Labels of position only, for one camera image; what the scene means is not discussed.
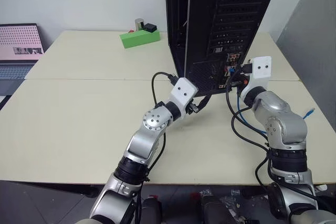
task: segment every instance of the white wall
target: white wall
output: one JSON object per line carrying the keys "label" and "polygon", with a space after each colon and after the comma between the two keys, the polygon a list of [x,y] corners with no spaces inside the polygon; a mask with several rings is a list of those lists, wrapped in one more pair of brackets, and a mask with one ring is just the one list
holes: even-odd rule
{"label": "white wall", "polygon": [[[277,40],[298,0],[272,0],[259,30]],[[166,31],[165,0],[0,0],[0,23],[38,23],[49,46],[65,29],[129,30],[134,20]]]}

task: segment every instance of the computer back panel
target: computer back panel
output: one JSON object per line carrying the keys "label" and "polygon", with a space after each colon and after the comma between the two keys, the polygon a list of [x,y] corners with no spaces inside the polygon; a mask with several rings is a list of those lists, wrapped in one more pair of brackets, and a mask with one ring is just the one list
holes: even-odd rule
{"label": "computer back panel", "polygon": [[166,0],[169,44],[179,77],[197,95],[225,92],[270,0]]}

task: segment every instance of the laptop keyboard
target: laptop keyboard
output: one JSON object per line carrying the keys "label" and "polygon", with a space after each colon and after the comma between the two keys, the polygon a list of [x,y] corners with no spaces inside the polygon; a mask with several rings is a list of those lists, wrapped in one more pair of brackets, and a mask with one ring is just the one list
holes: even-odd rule
{"label": "laptop keyboard", "polygon": [[0,80],[24,79],[33,66],[0,66]]}

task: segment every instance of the blue cable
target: blue cable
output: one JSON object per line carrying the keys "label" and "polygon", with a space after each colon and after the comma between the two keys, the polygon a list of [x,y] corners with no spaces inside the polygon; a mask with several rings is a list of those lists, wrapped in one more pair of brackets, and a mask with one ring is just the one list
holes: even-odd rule
{"label": "blue cable", "polygon": [[[238,94],[237,94],[237,108],[238,108],[238,110],[240,110],[240,108],[239,108],[239,95],[238,95]],[[303,119],[306,119],[307,117],[309,117],[309,116],[314,112],[314,110],[315,110],[315,108],[312,108],[310,111],[308,111],[307,114],[305,114],[305,116],[303,117]],[[250,124],[245,120],[245,118],[243,117],[243,115],[242,115],[241,113],[239,113],[239,115],[240,115],[241,119],[242,119],[246,124],[250,125]]]}

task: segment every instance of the laptop screen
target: laptop screen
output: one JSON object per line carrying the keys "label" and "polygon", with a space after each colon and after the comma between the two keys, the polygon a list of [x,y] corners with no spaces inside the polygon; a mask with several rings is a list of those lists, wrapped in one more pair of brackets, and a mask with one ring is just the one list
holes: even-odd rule
{"label": "laptop screen", "polygon": [[0,61],[38,60],[43,54],[36,24],[0,25]]}

